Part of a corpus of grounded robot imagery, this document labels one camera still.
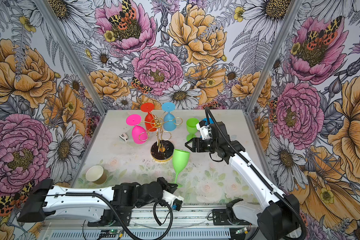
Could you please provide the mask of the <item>green wine glass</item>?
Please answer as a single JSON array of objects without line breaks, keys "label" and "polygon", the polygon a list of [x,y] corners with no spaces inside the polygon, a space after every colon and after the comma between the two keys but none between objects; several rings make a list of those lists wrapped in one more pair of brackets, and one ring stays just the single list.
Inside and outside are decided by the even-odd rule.
[{"label": "green wine glass", "polygon": [[199,123],[199,120],[197,118],[190,118],[187,120],[187,131],[188,135],[186,137],[186,140],[189,141],[193,138],[196,138],[196,133],[198,132],[197,124]]},{"label": "green wine glass", "polygon": [[178,177],[180,173],[186,168],[190,158],[190,152],[183,150],[174,150],[172,163],[176,173],[174,183],[178,185],[179,188],[182,187],[181,184],[178,183]]}]

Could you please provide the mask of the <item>blue wine glass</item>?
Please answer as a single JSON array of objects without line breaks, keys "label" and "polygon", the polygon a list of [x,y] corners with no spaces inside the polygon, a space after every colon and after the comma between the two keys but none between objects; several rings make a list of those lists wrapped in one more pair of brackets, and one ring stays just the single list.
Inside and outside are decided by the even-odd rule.
[{"label": "blue wine glass", "polygon": [[204,119],[202,119],[202,121],[205,121],[205,122],[206,122],[206,125],[207,125],[208,123],[210,123],[210,124],[213,124],[213,123],[214,123],[214,121],[213,121],[211,118],[204,118]]},{"label": "blue wine glass", "polygon": [[165,131],[171,132],[171,131],[174,131],[177,127],[176,118],[171,113],[175,108],[176,108],[175,104],[173,104],[171,102],[167,102],[162,105],[162,110],[165,112],[165,115],[163,118],[163,121],[164,121],[163,128]]}]

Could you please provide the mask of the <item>red wine glass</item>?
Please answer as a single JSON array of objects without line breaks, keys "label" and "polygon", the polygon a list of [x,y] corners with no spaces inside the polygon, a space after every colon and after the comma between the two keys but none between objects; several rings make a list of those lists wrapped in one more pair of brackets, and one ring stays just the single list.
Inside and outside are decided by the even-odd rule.
[{"label": "red wine glass", "polygon": [[144,103],[141,105],[141,111],[147,114],[144,123],[148,132],[155,132],[157,130],[155,127],[155,117],[152,114],[154,109],[155,106],[152,103]]}]

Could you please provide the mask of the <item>pink wine glass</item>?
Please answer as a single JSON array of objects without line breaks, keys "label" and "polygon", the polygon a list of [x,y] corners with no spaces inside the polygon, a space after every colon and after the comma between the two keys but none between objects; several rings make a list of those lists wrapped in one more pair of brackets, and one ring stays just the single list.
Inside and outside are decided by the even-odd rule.
[{"label": "pink wine glass", "polygon": [[141,122],[142,118],[140,115],[137,114],[130,115],[126,119],[127,125],[133,126],[132,138],[133,141],[138,145],[144,144],[149,138],[147,131],[142,126],[140,126]]}]

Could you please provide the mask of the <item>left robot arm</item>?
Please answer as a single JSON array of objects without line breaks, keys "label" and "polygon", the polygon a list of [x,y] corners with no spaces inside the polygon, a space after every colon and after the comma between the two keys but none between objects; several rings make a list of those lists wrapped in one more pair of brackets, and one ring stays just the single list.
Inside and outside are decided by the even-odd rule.
[{"label": "left robot arm", "polygon": [[97,189],[73,189],[56,185],[46,179],[38,183],[24,204],[18,221],[37,223],[46,219],[86,220],[90,226],[119,225],[112,213],[115,209],[125,225],[134,208],[151,203],[179,211],[184,198],[176,196],[178,186],[163,177],[149,184],[122,183]]}]

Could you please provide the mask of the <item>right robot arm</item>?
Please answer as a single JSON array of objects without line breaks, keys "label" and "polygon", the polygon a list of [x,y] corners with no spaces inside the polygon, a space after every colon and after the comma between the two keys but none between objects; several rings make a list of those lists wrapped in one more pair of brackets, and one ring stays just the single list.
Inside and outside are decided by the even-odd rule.
[{"label": "right robot arm", "polygon": [[230,139],[223,122],[201,121],[197,130],[201,137],[192,138],[185,146],[193,153],[216,153],[244,178],[260,204],[255,210],[238,200],[230,207],[234,217],[257,226],[268,240],[304,240],[307,229],[298,199],[286,195],[260,171],[245,148]]}]

